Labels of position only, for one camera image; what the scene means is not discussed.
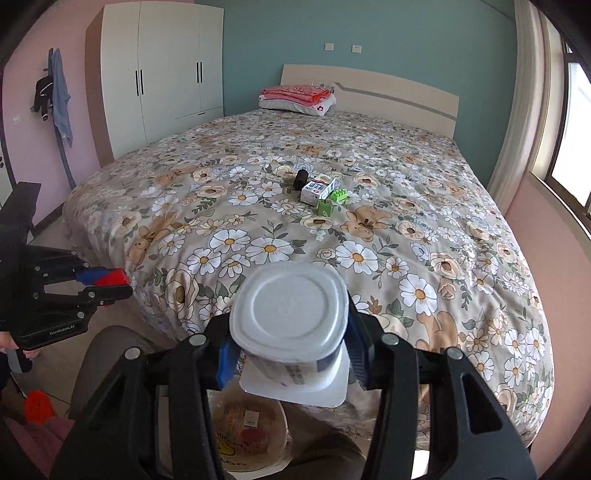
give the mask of silver screw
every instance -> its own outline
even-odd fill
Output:
[[[400,338],[393,333],[384,333],[382,335],[382,343],[385,343],[386,345],[396,346],[399,342]]]
[[[127,360],[135,360],[136,358],[138,358],[141,355],[141,353],[142,353],[142,350],[140,350],[136,346],[133,346],[131,348],[128,348],[125,351],[125,358]]]
[[[454,360],[461,360],[464,354],[459,348],[448,348],[447,349],[447,356],[449,358],[453,358]]]
[[[189,343],[193,346],[202,346],[205,345],[205,342],[207,342],[207,337],[201,333],[197,333],[189,339]]]

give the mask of bed headboard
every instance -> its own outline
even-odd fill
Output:
[[[284,65],[282,85],[335,86],[336,109],[393,120],[453,137],[460,98],[422,83],[322,65]]]

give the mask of pink fabric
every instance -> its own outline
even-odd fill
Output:
[[[263,95],[261,95],[259,97],[259,100],[287,100],[289,102],[299,103],[300,105],[303,105],[303,106],[316,106],[320,102],[322,102],[322,100],[324,100],[324,99],[321,98],[317,102],[308,102],[306,100],[301,100],[297,97],[285,95],[283,93],[264,93]]]
[[[305,102],[314,102],[314,105],[320,102],[323,98],[330,96],[330,90],[326,88],[319,88],[313,85],[279,85],[277,87],[264,88],[261,93],[267,95],[287,95],[297,98]]]
[[[74,426],[73,420],[52,417],[42,427],[35,423],[21,425],[4,418],[15,440],[33,464],[49,478],[51,467],[61,446]]]

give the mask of yellow flower center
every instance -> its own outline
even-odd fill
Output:
[[[185,293],[183,286],[177,287],[174,291],[174,298],[178,303],[184,303]]]

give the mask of gray pants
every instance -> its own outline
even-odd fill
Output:
[[[110,326],[99,332],[88,347],[76,378],[70,418],[76,419],[117,360],[133,346],[139,347],[146,353],[161,349],[123,326]],[[315,441],[301,455],[294,458],[284,470],[265,478],[358,480],[361,478],[364,465],[365,458],[359,447],[345,435],[332,433]]]

